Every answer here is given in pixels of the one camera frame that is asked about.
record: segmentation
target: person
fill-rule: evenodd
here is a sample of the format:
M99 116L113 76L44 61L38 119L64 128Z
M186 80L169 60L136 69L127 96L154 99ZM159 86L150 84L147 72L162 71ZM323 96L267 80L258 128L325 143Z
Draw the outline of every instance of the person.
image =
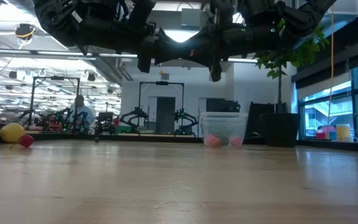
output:
M75 107L74 106L77 107L77 114L80 114L81 112L85 112L88 114L86 116L86 119L84 120L84 130L83 130L84 133L88 133L90 125L94 122L94 115L93 115L91 109L89 109L87 106L85 106L84 96L78 95L75 98L74 105L72 105L70 108L71 114L72 114L71 118L70 118L71 122L73 122L74 116L75 116ZM76 128L79 128L79 125L81 124L82 119L83 119L83 115L78 117L78 119L76 120L76 125L78 125L78 126L76 126Z

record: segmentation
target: yellow cable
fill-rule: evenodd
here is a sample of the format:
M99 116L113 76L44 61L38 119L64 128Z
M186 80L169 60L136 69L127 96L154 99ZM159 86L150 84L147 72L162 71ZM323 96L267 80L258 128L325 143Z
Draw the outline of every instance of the yellow cable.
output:
M20 45L20 47L19 47L19 50L22 50L22 48L25 46L25 44L27 43L27 39L29 38L29 36L27 36L26 38L25 38L25 40L23 41L23 43Z
M329 125L329 119L331 116L331 102L333 100L333 85L334 85L334 10L335 4L333 4L331 14L331 87L329 89L329 104L328 104L328 121L327 125Z
M16 37L28 37L28 36L32 35L34 32L35 32L35 28L31 32L29 32L28 34L24 34L24 35L17 35L16 34Z

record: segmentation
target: white wall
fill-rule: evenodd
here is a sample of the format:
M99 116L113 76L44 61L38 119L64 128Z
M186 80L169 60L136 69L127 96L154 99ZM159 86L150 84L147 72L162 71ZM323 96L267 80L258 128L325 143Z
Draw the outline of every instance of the white wall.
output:
M234 64L226 72L225 99L234 100Z
M160 81L159 68L152 68L150 74L137 72L136 69L127 69L134 78L134 82L123 82L121 114L130 112L138 105L139 99L139 82L156 82ZM226 76L222 74L219 82L213 83L209 80L209 70L207 68L164 68L164 73L170 74L169 82L180 82L185 84L185 102L183 107L187 113L198 116L200 98L225 98ZM140 105L145 112L148 111L149 98L157 96L175 97L176 107L181 106L181 86L180 85L156 86L143 84L142 98ZM152 115L156 106L151 105L149 113ZM179 123L175 123L175 129L178 129ZM193 132L197 133L197 126L193 127Z
M272 80L267 76L268 69L259 69L251 63L234 64L234 100L241 105L241 112L249 112L250 103L276 103L278 101L278 79ZM289 77L283 78L283 83L290 82ZM283 85L282 101L290 105L287 95L289 86Z

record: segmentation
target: pink ball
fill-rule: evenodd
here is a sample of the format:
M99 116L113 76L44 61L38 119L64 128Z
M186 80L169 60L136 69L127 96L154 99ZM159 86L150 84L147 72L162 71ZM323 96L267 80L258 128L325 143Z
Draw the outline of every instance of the pink ball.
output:
M211 146L211 147L220 147L221 146L221 140L213 134L208 135L205 142L206 142L207 146Z
M230 139L230 144L234 147L240 147L242 144L242 138L240 137L233 137Z

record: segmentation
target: wooden table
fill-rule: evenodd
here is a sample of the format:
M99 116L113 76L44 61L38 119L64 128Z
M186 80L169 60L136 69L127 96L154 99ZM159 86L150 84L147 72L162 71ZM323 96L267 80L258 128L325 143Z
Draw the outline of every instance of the wooden table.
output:
M176 138L194 138L194 135L181 135L181 134L147 134L147 133L119 133L119 136L142 136L142 137L176 137Z
M0 145L0 224L358 224L358 152L74 140L10 146Z

